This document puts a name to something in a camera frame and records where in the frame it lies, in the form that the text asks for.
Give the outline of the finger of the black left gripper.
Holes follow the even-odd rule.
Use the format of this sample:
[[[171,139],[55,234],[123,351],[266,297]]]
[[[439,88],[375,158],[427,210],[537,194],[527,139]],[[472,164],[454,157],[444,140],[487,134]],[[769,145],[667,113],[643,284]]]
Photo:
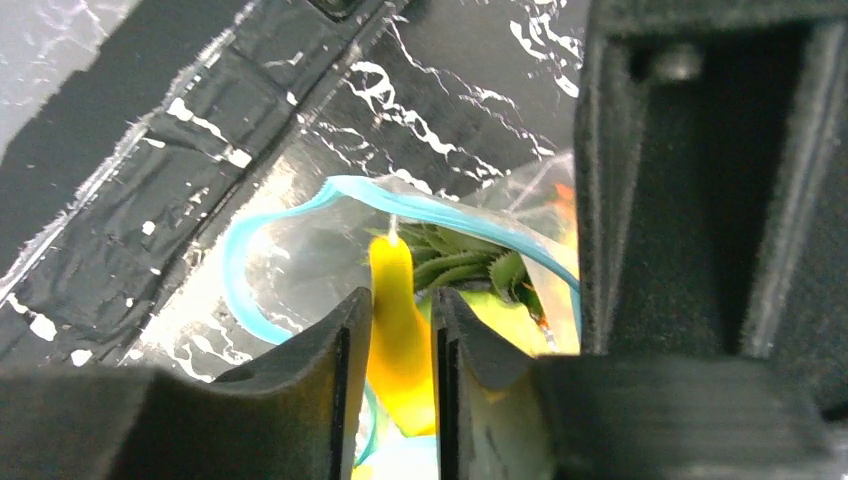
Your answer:
[[[588,354],[768,361],[847,407],[847,5],[595,1],[574,121]]]

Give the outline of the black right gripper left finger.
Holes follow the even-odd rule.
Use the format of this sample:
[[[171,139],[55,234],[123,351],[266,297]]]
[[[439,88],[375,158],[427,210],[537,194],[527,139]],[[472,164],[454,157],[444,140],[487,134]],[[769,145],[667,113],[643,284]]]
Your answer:
[[[5,479],[347,479],[372,295],[210,383],[159,367],[1,373]]]

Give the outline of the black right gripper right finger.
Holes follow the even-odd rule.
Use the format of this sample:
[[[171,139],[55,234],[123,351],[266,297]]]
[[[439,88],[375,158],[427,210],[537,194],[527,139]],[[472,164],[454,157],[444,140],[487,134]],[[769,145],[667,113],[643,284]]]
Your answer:
[[[766,363],[530,356],[432,298],[443,479],[834,479],[838,438]]]

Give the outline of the yellow toy banana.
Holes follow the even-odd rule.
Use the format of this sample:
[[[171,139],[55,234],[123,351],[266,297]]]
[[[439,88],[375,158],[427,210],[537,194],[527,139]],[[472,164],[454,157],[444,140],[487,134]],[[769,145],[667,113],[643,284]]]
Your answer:
[[[372,327],[367,380],[403,435],[436,433],[431,327],[419,311],[410,247],[390,218],[368,248]]]

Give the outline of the clear zip top bag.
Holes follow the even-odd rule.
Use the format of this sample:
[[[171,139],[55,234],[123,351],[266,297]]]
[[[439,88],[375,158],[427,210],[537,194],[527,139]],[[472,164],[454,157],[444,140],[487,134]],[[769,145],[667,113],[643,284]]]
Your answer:
[[[335,175],[300,205],[230,227],[223,297],[247,332],[278,345],[353,289],[370,289],[374,321],[353,475],[433,479],[434,292],[455,289],[526,354],[579,353],[575,203],[568,152],[459,200],[400,173]]]

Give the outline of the green toy cabbage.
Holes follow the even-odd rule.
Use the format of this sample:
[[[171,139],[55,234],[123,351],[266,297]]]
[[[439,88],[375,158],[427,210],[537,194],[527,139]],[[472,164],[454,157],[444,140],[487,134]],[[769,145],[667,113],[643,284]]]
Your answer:
[[[460,297],[489,328],[530,356],[554,353],[542,329],[522,304],[508,304],[488,292],[459,291]]]

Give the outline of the black front rail frame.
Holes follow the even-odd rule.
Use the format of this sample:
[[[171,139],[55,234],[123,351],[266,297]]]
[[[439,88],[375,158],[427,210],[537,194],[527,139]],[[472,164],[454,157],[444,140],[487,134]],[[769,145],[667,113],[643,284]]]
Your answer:
[[[184,61],[1,289],[1,363],[120,360],[188,244],[383,1],[251,1]]]

